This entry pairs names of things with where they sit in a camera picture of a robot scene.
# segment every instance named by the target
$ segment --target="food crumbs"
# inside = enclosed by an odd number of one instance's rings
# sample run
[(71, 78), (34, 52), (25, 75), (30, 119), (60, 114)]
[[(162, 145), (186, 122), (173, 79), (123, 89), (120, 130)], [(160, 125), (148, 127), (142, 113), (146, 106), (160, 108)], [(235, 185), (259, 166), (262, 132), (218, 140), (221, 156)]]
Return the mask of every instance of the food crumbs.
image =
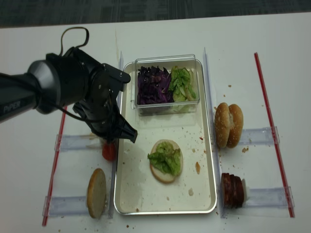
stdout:
[(200, 174), (201, 167), (198, 162), (195, 164), (196, 173)]
[(188, 193), (189, 193), (189, 196), (192, 196), (192, 195), (193, 195), (193, 190), (192, 190), (192, 188), (189, 189)]

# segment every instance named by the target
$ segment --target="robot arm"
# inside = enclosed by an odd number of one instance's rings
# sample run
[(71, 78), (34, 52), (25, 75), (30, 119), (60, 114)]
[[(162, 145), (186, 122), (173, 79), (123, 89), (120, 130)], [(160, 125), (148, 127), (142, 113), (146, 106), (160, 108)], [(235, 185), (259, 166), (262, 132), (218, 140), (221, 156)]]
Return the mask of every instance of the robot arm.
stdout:
[(81, 46), (70, 48), (63, 56), (62, 52), (47, 54), (25, 74), (0, 74), (0, 122), (29, 109), (48, 114), (74, 103), (73, 110), (80, 117), (72, 117), (85, 121), (97, 136), (108, 142), (115, 138), (135, 142), (137, 131), (120, 114), (116, 101), (131, 77), (100, 64), (80, 50)]

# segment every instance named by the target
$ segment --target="red rod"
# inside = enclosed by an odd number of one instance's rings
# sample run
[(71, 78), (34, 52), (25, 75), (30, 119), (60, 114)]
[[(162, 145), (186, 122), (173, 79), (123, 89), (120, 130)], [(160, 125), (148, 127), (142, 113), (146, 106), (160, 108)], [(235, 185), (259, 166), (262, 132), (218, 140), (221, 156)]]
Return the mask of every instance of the red rod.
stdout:
[[(273, 122), (273, 118), (272, 118), (270, 104), (269, 104), (269, 101), (268, 101), (268, 95), (267, 95), (267, 91), (266, 91), (266, 86), (265, 86), (264, 81), (263, 81), (263, 75), (262, 75), (262, 71), (261, 71), (261, 66), (260, 66), (260, 62), (259, 62), (258, 53), (255, 52), (254, 53), (254, 57), (255, 57), (255, 61), (256, 61), (256, 66), (257, 66), (259, 80), (260, 80), (260, 84), (261, 84), (261, 88), (262, 88), (264, 102), (266, 104), (266, 109), (267, 109), (267, 113), (268, 113), (270, 127), (274, 129), (275, 126), (274, 126), (274, 122)], [(278, 143), (276, 143), (277, 139), (276, 139), (275, 133), (273, 133), (272, 135), (273, 135), (273, 139), (274, 139), (274, 142), (275, 142), (274, 146), (276, 148), (276, 156), (277, 156), (278, 166), (280, 168), (282, 182), (283, 182), (283, 187), (284, 187), (285, 194), (286, 194), (286, 199), (287, 199), (287, 204), (288, 204), (288, 211), (290, 213), (290, 217), (295, 217), (292, 200), (291, 200), (291, 198), (290, 198), (290, 196), (289, 196), (289, 194), (287, 192), (288, 191), (288, 189), (287, 189), (288, 185), (287, 185), (285, 170), (284, 170), (284, 166), (283, 166), (283, 162), (282, 162), (280, 147), (279, 147)]]
[(59, 132), (58, 132), (58, 135), (59, 135), (59, 137), (58, 137), (58, 144), (57, 144), (57, 148), (56, 148), (55, 155), (54, 155), (54, 162), (53, 162), (51, 178), (50, 178), (50, 186), (49, 186), (49, 191), (48, 191), (48, 198), (49, 198), (49, 200), (47, 200), (46, 212), (45, 212), (45, 215), (43, 216), (43, 221), (42, 221), (42, 226), (43, 227), (45, 227), (47, 225), (47, 223), (48, 223), (48, 215), (47, 215), (47, 213), (49, 212), (49, 207), (50, 207), (50, 201), (51, 201), (52, 190), (53, 190), (53, 178), (54, 178), (54, 173), (55, 173), (55, 170), (56, 170), (56, 165), (57, 165), (57, 160), (58, 160), (58, 155), (59, 155), (60, 142), (62, 140), (62, 134), (63, 134), (64, 124), (65, 124), (65, 116), (66, 116), (66, 114), (63, 113), (62, 120), (60, 122)]

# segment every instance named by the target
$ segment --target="tomato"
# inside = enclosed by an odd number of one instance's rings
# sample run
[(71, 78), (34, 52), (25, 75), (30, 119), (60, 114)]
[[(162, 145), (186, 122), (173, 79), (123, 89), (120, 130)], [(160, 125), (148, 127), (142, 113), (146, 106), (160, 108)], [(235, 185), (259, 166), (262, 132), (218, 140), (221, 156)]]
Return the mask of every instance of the tomato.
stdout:
[(102, 150), (102, 156), (108, 161), (116, 159), (116, 147), (114, 143), (105, 143)]

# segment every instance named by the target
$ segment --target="floor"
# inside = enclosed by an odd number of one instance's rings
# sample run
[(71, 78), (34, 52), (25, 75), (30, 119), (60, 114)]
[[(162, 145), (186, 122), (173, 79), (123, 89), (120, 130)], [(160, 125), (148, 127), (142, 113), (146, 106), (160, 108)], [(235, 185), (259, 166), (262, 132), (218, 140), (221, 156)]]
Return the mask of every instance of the floor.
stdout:
[(0, 28), (311, 11), (311, 0), (0, 0)]

